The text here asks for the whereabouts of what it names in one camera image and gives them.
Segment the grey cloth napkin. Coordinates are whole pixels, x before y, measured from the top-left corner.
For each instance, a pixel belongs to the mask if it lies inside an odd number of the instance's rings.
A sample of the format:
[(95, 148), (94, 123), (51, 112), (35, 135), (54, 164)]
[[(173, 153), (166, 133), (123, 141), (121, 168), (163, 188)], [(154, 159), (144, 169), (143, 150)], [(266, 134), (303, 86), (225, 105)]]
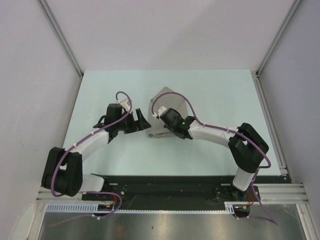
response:
[[(178, 127), (188, 116), (188, 106), (186, 100), (174, 94), (169, 87), (164, 87), (149, 102), (147, 121), (151, 124), (151, 128), (147, 129), (149, 138), (170, 138), (175, 135), (164, 128), (164, 125), (170, 127)], [(152, 114), (160, 107), (166, 107), (166, 112), (160, 118), (154, 118)]]

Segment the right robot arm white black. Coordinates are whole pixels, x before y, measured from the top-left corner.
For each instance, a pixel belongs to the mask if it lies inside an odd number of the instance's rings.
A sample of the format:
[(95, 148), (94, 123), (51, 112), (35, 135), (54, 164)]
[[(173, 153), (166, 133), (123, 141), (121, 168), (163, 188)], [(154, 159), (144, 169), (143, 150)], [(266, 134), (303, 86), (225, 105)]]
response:
[(231, 198), (242, 201), (249, 194), (249, 186), (269, 151), (268, 144), (248, 123), (236, 128), (202, 123), (194, 116), (183, 118), (173, 108), (162, 106), (157, 118), (164, 127), (180, 139), (204, 140), (228, 148), (237, 165), (230, 185)]

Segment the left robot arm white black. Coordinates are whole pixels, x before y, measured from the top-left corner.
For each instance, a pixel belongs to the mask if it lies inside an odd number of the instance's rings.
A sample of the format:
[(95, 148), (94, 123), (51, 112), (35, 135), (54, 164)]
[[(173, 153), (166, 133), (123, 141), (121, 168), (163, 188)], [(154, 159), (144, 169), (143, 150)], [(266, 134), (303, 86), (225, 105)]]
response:
[(83, 162), (98, 149), (109, 144), (119, 132), (131, 134), (151, 128), (141, 110), (135, 110), (134, 119), (127, 103), (111, 103), (88, 136), (68, 149), (53, 147), (47, 156), (41, 186), (56, 197), (74, 197), (78, 193), (91, 193), (100, 200), (110, 196), (111, 188), (105, 179), (94, 174), (83, 174)]

